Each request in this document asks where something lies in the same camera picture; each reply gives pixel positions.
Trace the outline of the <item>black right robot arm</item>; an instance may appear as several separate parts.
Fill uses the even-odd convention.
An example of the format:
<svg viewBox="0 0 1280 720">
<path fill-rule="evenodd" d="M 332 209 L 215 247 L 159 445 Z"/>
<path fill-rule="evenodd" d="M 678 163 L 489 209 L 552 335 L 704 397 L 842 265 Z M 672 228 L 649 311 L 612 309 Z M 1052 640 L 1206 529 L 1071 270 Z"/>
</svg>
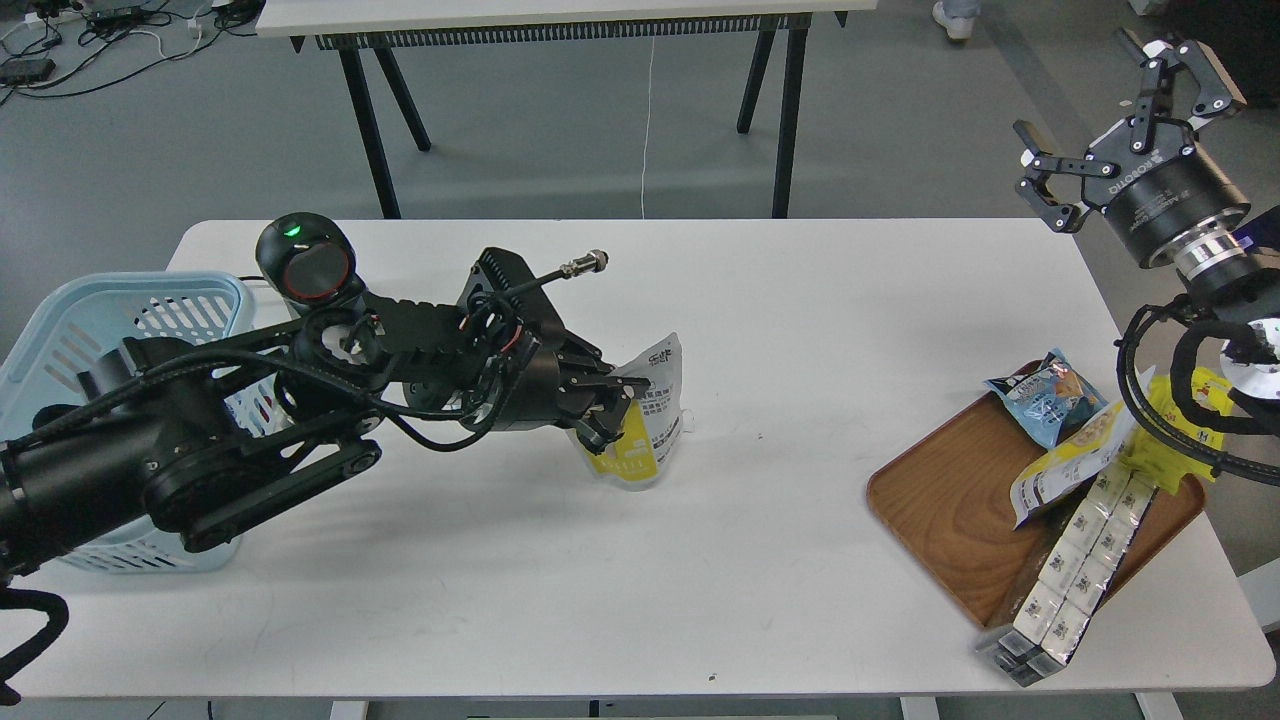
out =
<svg viewBox="0 0 1280 720">
<path fill-rule="evenodd" d="M 1170 393 L 1194 427 L 1228 436 L 1277 434 L 1277 213 L 1251 204 L 1201 145 L 1199 131 L 1245 99 L 1206 44 L 1142 42 L 1116 32 L 1139 67 L 1130 114 L 1082 158 L 1051 150 L 1018 120 L 1024 143 L 1016 191 L 1056 233 L 1097 211 L 1144 269 L 1171 266 L 1185 293 L 1140 307 L 1117 342 L 1123 402 L 1160 443 L 1226 473 L 1276 486 L 1277 468 L 1210 447 L 1155 409 L 1137 378 L 1137 350 L 1157 322 L 1184 332 L 1169 364 Z"/>
</svg>

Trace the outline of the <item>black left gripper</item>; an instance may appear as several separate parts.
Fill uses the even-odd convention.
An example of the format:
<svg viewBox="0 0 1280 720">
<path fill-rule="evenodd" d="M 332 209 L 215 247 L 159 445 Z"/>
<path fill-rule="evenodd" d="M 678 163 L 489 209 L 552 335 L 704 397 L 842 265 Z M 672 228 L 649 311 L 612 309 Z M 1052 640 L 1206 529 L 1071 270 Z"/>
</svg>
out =
<svg viewBox="0 0 1280 720">
<path fill-rule="evenodd" d="M 620 374 L 603 352 L 568 332 L 545 286 L 603 272 L 609 256 L 591 250 L 536 277 L 518 254 L 484 249 L 453 304 L 399 305 L 399 382 L 404 404 L 422 419 L 452 419 L 471 432 L 570 427 L 600 455 L 625 433 L 648 378 Z M 617 391 L 591 401 L 567 392 Z"/>
</svg>

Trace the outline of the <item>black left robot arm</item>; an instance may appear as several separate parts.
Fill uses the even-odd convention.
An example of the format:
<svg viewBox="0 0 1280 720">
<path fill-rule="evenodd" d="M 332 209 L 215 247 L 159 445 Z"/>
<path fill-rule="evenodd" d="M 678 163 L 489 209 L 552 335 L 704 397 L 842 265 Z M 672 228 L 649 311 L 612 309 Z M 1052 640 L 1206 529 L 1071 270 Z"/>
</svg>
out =
<svg viewBox="0 0 1280 720">
<path fill-rule="evenodd" d="M 12 580 L 88 541 L 146 516 L 210 550 L 366 471 L 381 421 L 440 454 L 558 427 L 599 455 L 649 389 L 567 331 L 545 295 L 600 272 L 600 250 L 535 277 L 486 249 L 453 304 L 372 293 L 351 255 L 335 258 L 344 270 L 308 250 L 269 272 L 300 319 L 201 346 L 123 340 L 84 373 L 84 404 L 42 410 L 3 445 L 3 607 L 47 619 L 3 656 L 5 705 L 69 621 L 63 597 Z"/>
</svg>

